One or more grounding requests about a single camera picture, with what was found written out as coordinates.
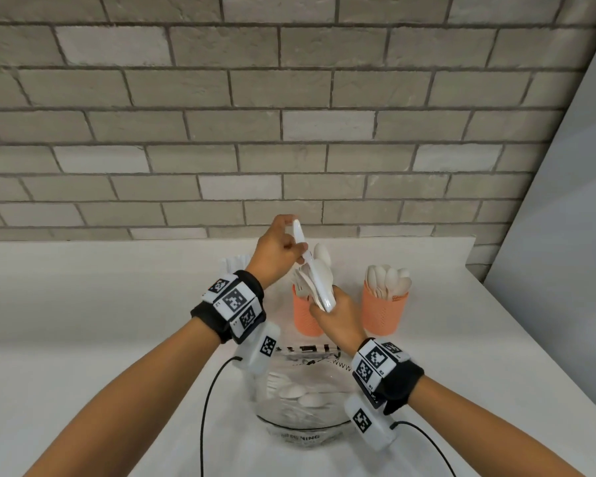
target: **orange mesh cup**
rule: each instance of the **orange mesh cup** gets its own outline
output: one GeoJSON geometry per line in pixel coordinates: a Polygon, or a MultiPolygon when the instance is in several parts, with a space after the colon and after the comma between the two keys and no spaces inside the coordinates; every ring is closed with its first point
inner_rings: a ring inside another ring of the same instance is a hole
{"type": "Polygon", "coordinates": [[[305,337],[319,337],[324,331],[309,313],[310,302],[296,296],[296,288],[293,285],[292,292],[294,293],[294,326],[305,337]]]}
{"type": "Polygon", "coordinates": [[[393,297],[393,301],[375,297],[365,282],[362,291],[362,324],[364,328],[380,337],[395,333],[408,298],[408,293],[404,296],[393,297]]]}

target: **right hand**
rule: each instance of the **right hand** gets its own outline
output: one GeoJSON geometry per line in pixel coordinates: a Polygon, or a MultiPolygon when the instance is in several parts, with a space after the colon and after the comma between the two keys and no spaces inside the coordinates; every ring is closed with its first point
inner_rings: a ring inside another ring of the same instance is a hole
{"type": "Polygon", "coordinates": [[[331,313],[324,312],[315,303],[309,311],[331,341],[353,357],[367,338],[362,326],[362,312],[351,296],[337,286],[334,286],[334,297],[335,308],[331,313]]]}

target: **forearm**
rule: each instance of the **forearm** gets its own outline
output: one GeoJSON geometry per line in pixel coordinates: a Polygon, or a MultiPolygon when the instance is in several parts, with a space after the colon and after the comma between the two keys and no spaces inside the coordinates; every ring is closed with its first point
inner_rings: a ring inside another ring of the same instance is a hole
{"type": "Polygon", "coordinates": [[[101,390],[25,477],[129,474],[219,344],[202,321],[190,320],[101,390]]]}
{"type": "Polygon", "coordinates": [[[409,405],[482,477],[582,477],[526,433],[428,377],[409,405]]]}

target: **wrist strap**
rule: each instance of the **wrist strap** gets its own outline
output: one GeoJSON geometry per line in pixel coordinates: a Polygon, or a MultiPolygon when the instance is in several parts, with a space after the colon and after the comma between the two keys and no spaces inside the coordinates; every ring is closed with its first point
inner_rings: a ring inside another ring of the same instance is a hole
{"type": "Polygon", "coordinates": [[[264,292],[249,272],[239,270],[216,280],[190,313],[212,328],[221,343],[233,339],[241,344],[267,315],[262,307],[264,292]]]}
{"type": "Polygon", "coordinates": [[[386,338],[369,338],[361,345],[351,362],[353,377],[373,408],[384,403],[384,414],[390,415],[408,403],[424,370],[411,356],[386,338]]]}

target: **hand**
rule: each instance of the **hand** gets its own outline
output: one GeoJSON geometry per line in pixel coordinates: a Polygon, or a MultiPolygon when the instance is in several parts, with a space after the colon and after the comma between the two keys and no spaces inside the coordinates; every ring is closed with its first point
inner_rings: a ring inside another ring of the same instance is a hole
{"type": "Polygon", "coordinates": [[[344,353],[353,357],[367,334],[362,326],[360,307],[337,286],[334,286],[335,308],[331,313],[322,311],[312,303],[309,311],[320,328],[344,353]]]}
{"type": "Polygon", "coordinates": [[[291,225],[294,219],[292,214],[278,214],[259,239],[247,265],[246,271],[254,275],[263,289],[285,276],[294,263],[304,263],[302,255],[307,251],[307,243],[296,244],[291,234],[285,234],[285,227],[291,225]]]}

